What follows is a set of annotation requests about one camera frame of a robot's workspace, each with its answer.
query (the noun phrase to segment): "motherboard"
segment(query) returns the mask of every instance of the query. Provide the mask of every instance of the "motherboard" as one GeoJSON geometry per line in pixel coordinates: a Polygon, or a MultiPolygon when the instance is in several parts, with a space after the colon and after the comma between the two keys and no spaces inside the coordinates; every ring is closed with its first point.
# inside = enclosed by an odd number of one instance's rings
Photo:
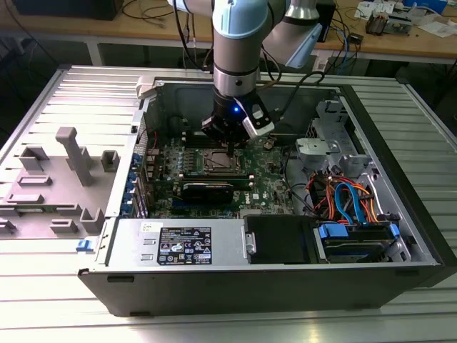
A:
{"type": "Polygon", "coordinates": [[[222,148],[202,146],[172,139],[167,145],[149,149],[145,166],[149,217],[293,214],[291,194],[282,179],[280,147],[259,139],[228,156],[222,148]],[[210,199],[195,201],[194,193],[203,187],[206,191],[211,188],[210,199]]]}

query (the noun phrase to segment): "white sticker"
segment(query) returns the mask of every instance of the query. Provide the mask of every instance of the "white sticker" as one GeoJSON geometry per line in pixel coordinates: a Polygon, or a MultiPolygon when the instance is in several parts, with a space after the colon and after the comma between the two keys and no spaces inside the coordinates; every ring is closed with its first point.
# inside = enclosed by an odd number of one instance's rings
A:
{"type": "Polygon", "coordinates": [[[142,222],[140,230],[142,232],[160,232],[164,224],[158,222],[142,222]]]}

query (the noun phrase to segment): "blue plastic latch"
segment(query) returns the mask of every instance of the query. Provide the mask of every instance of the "blue plastic latch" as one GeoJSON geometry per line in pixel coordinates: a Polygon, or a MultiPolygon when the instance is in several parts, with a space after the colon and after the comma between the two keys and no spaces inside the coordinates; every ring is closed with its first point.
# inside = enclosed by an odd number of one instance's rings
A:
{"type": "Polygon", "coordinates": [[[131,198],[133,197],[134,196],[132,195],[132,193],[124,193],[124,195],[122,196],[122,201],[127,202],[128,200],[131,200],[131,198]]]}
{"type": "Polygon", "coordinates": [[[400,237],[400,230],[398,229],[397,224],[391,224],[391,231],[392,231],[392,235],[395,238],[400,237]]]}
{"type": "Polygon", "coordinates": [[[141,163],[141,156],[138,155],[136,152],[134,152],[131,156],[131,160],[135,164],[140,164],[141,163]]]}
{"type": "Polygon", "coordinates": [[[321,236],[321,239],[327,238],[327,230],[324,225],[321,225],[319,227],[319,236],[321,236]]]}
{"type": "Polygon", "coordinates": [[[319,227],[319,235],[322,239],[327,237],[349,237],[348,230],[344,224],[339,223],[322,224],[319,227]]]}
{"type": "Polygon", "coordinates": [[[127,176],[127,179],[129,181],[135,181],[136,180],[136,174],[133,173],[132,171],[129,171],[129,175],[127,176]]]}
{"type": "Polygon", "coordinates": [[[80,239],[78,242],[78,246],[76,247],[77,252],[92,252],[93,249],[91,248],[92,242],[88,239],[80,239]]]}
{"type": "Polygon", "coordinates": [[[126,188],[127,190],[131,191],[133,188],[135,188],[135,185],[131,182],[126,182],[126,188]]]}

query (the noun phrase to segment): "orange wire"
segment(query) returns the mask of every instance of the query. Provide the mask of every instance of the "orange wire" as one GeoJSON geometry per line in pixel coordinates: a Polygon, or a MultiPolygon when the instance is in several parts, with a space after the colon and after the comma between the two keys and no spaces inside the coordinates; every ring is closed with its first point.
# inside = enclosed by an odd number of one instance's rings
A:
{"type": "Polygon", "coordinates": [[[378,218],[376,218],[376,213],[375,213],[375,211],[374,211],[373,199],[370,201],[370,203],[371,203],[371,213],[372,213],[372,215],[373,215],[374,221],[375,221],[376,223],[379,223],[379,220],[378,220],[378,218]]]}
{"type": "Polygon", "coordinates": [[[370,212],[368,211],[368,207],[363,202],[360,202],[360,203],[362,204],[363,208],[365,209],[366,214],[368,216],[368,223],[370,223],[371,222],[371,217],[370,217],[370,212]]]}

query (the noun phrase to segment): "blue component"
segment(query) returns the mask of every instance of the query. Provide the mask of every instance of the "blue component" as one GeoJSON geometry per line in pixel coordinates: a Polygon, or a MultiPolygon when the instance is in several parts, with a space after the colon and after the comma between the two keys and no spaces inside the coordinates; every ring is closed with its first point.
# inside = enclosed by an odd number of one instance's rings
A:
{"type": "Polygon", "coordinates": [[[131,155],[131,161],[132,161],[132,163],[134,163],[134,164],[140,164],[140,163],[141,163],[141,160],[142,160],[141,156],[138,155],[136,152],[134,152],[134,153],[131,155]]]}
{"type": "Polygon", "coordinates": [[[353,224],[351,216],[349,216],[349,214],[345,213],[345,211],[341,207],[340,191],[341,191],[341,188],[343,188],[343,187],[348,187],[349,191],[351,192],[351,196],[353,199],[352,202],[354,203],[354,211],[356,212],[358,222],[361,224],[366,224],[365,216],[363,215],[363,212],[358,203],[357,191],[354,189],[354,187],[352,187],[347,182],[342,182],[335,188],[335,204],[336,204],[337,210],[341,213],[341,215],[343,215],[343,217],[345,217],[348,220],[350,225],[353,224]]]}
{"type": "Polygon", "coordinates": [[[131,198],[133,198],[133,195],[131,193],[124,193],[124,195],[122,196],[122,201],[127,202],[128,200],[131,200],[131,198]]]}
{"type": "Polygon", "coordinates": [[[324,239],[327,237],[349,237],[349,234],[344,224],[327,223],[319,227],[319,236],[324,239]]]}
{"type": "Polygon", "coordinates": [[[321,34],[322,25],[317,24],[310,32],[308,36],[305,37],[303,42],[293,53],[291,58],[286,62],[286,66],[291,66],[292,68],[301,68],[305,65],[306,61],[311,55],[311,52],[316,45],[316,42],[321,34]]]}
{"type": "Polygon", "coordinates": [[[76,247],[77,252],[92,252],[93,249],[91,248],[92,242],[88,239],[80,239],[78,242],[78,246],[76,247]]]}
{"type": "Polygon", "coordinates": [[[129,171],[129,175],[127,176],[127,179],[129,181],[135,181],[136,180],[136,174],[133,173],[132,171],[129,171]]]}
{"type": "Polygon", "coordinates": [[[443,13],[448,2],[447,0],[403,0],[403,5],[405,6],[412,7],[414,4],[417,4],[416,6],[419,7],[428,7],[441,14],[443,13]]]}
{"type": "Polygon", "coordinates": [[[395,238],[399,238],[400,237],[400,230],[398,229],[397,224],[391,224],[390,228],[391,228],[391,231],[392,231],[392,235],[395,238]]]}
{"type": "MultiPolygon", "coordinates": [[[[174,0],[168,0],[168,3],[171,7],[174,7],[174,0]]],[[[179,11],[184,11],[184,12],[190,13],[186,7],[186,2],[184,0],[176,0],[176,8],[179,11]]]]}
{"type": "Polygon", "coordinates": [[[216,1],[214,29],[232,39],[246,38],[262,28],[268,18],[268,0],[216,1]]]}
{"type": "Polygon", "coordinates": [[[328,237],[325,225],[321,225],[319,227],[319,236],[321,236],[321,239],[324,239],[324,238],[328,237]]]}
{"type": "Polygon", "coordinates": [[[131,182],[126,182],[126,189],[131,191],[133,188],[135,188],[135,185],[132,184],[131,182]]]}

